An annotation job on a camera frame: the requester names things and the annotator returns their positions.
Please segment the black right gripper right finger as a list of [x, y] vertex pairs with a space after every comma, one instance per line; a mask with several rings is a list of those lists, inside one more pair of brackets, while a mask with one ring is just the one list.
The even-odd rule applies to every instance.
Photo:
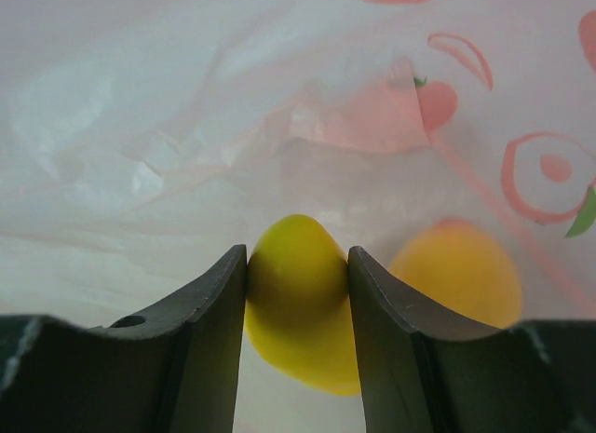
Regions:
[[591, 432], [595, 324], [539, 319], [499, 330], [348, 253], [365, 426], [370, 432]]

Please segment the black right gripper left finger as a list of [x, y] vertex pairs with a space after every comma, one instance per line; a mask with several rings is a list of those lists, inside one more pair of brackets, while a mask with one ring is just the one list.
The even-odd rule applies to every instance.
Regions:
[[247, 252], [108, 327], [1, 319], [5, 432], [229, 432], [237, 400]]

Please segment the yellow fake mango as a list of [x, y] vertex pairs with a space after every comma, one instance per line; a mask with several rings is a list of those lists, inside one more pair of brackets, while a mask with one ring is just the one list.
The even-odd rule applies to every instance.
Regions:
[[255, 245], [244, 327], [279, 372], [336, 396], [359, 394], [347, 258], [314, 218], [286, 216]]

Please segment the pink plastic bag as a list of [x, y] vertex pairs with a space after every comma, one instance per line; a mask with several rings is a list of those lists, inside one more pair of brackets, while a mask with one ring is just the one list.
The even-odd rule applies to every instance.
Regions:
[[[469, 221], [497, 329], [595, 324], [595, 0], [1, 0], [1, 319], [111, 326], [293, 214], [347, 285]], [[247, 269], [229, 432], [370, 432], [254, 349]]]

